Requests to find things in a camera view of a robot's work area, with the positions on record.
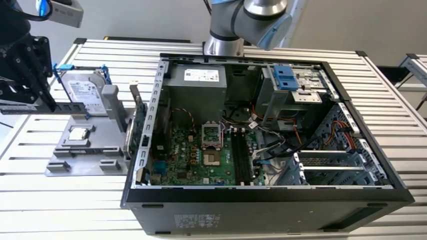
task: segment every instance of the white wall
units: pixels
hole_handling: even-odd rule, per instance
[[[36,0],[17,1],[36,14]],[[81,28],[56,22],[31,22],[31,34],[51,42],[52,61],[60,62],[76,38],[104,36],[185,39],[209,36],[211,17],[201,0],[79,0],[84,9]]]
[[[362,50],[379,65],[427,54],[427,0],[307,0],[291,48]]]

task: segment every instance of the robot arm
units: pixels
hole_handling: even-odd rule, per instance
[[[287,0],[212,0],[205,55],[243,57],[244,40],[260,49],[275,48],[292,23]]]
[[[45,103],[52,111],[55,109],[47,81],[52,76],[49,40],[29,34],[28,22],[44,21],[51,14],[52,10],[44,16],[29,15],[21,12],[16,0],[0,0],[1,110],[9,106],[35,104],[36,101]]]
[[[48,114],[59,109],[49,93],[49,40],[29,34],[29,21],[52,20],[80,27],[83,9],[76,0],[37,0],[39,15],[21,11],[17,0],[0,0],[0,111]]]

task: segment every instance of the ram slot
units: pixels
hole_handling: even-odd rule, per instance
[[[231,133],[231,151],[233,161],[233,173],[236,185],[251,185],[251,163],[245,133],[241,131]]]

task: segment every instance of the motherboard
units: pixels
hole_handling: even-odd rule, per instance
[[[236,170],[233,158],[239,156],[233,151],[240,151],[249,159],[253,150],[257,149],[256,134],[244,132],[244,147],[235,143],[233,132],[220,130],[220,139],[215,137],[215,129],[209,126],[203,134],[201,128],[193,133],[187,128],[175,127],[171,132],[171,150],[165,160],[153,162],[155,174],[151,175],[151,184],[161,186],[176,185],[213,185],[235,186]],[[203,135],[209,142],[219,140],[220,146],[203,146]],[[249,174],[251,185],[264,185],[264,174],[260,167],[253,167],[249,161],[245,170]]]

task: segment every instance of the slotted metal table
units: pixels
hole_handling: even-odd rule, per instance
[[[119,99],[133,107],[128,88],[139,82],[149,100],[159,53],[201,54],[192,43],[87,40],[75,43],[61,64],[109,68]],[[247,57],[327,61],[352,98],[367,126],[415,197],[415,203],[351,233],[324,233],[324,239],[427,239],[427,123],[368,57],[354,51],[275,49],[247,46]],[[67,101],[63,87],[52,95]],[[151,239],[129,210],[120,209],[125,176],[45,177],[45,166],[69,116],[23,116],[0,160],[0,239]],[[319,235],[205,235],[191,239],[312,239]]]
[[[408,53],[399,67],[406,67],[427,87],[427,55]]]

